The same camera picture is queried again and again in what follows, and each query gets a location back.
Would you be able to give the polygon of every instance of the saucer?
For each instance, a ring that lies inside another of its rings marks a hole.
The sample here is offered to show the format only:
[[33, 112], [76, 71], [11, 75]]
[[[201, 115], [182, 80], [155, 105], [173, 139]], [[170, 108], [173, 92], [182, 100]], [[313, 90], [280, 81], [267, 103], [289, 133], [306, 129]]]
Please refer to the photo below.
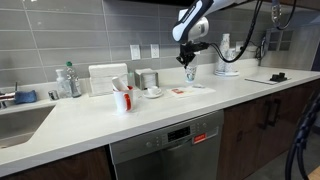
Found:
[[239, 76], [239, 71], [233, 71], [233, 72], [221, 72], [216, 70], [215, 73], [217, 76]]
[[150, 94], [148, 91], [144, 91], [143, 92], [143, 96], [146, 97], [146, 98], [149, 98], [149, 99], [158, 98], [158, 97], [160, 97], [162, 95], [163, 95], [163, 93], [162, 93], [161, 90], [157, 94]]

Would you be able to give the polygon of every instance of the mug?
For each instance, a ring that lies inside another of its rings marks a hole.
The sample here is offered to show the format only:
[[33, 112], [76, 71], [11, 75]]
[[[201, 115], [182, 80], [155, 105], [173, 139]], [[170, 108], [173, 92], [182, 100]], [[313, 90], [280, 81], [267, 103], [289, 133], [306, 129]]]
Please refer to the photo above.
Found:
[[160, 89], [158, 88], [158, 86], [151, 86], [151, 87], [148, 87], [148, 92], [149, 94], [151, 95], [156, 95], [158, 93], [160, 93]]
[[113, 95], [116, 100], [118, 112], [128, 112], [133, 107], [133, 87], [127, 86], [129, 90], [116, 91], [113, 90]]

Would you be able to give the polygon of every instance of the metal canister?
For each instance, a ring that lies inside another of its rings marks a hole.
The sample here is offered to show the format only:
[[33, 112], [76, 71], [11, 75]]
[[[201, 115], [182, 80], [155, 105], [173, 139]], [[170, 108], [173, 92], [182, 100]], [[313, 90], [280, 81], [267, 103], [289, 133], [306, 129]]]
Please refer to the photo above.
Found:
[[58, 92], [56, 90], [49, 91], [48, 94], [51, 101], [56, 101], [59, 99]]

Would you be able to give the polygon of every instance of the wooden cabinet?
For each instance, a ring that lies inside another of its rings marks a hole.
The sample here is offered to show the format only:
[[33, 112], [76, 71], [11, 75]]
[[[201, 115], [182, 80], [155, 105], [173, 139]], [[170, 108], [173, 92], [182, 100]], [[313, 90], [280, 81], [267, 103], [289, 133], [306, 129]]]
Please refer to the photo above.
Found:
[[[293, 5], [294, 0], [280, 0], [281, 4]], [[297, 7], [320, 10], [319, 0], [297, 0]]]
[[219, 180], [243, 179], [255, 171], [262, 133], [257, 120], [266, 117], [268, 106], [265, 102], [268, 98], [259, 98], [225, 109]]
[[28, 169], [1, 180], [111, 180], [105, 149], [98, 148]]
[[305, 104], [320, 81], [225, 109], [218, 180], [241, 180], [288, 150]]

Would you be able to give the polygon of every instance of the blue item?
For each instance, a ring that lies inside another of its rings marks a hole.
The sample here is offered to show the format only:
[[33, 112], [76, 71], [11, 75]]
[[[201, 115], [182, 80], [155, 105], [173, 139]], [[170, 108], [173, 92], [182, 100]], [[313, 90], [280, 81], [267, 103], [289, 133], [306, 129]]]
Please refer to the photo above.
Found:
[[14, 98], [16, 104], [32, 103], [37, 101], [37, 94], [35, 90], [30, 92], [17, 91]]

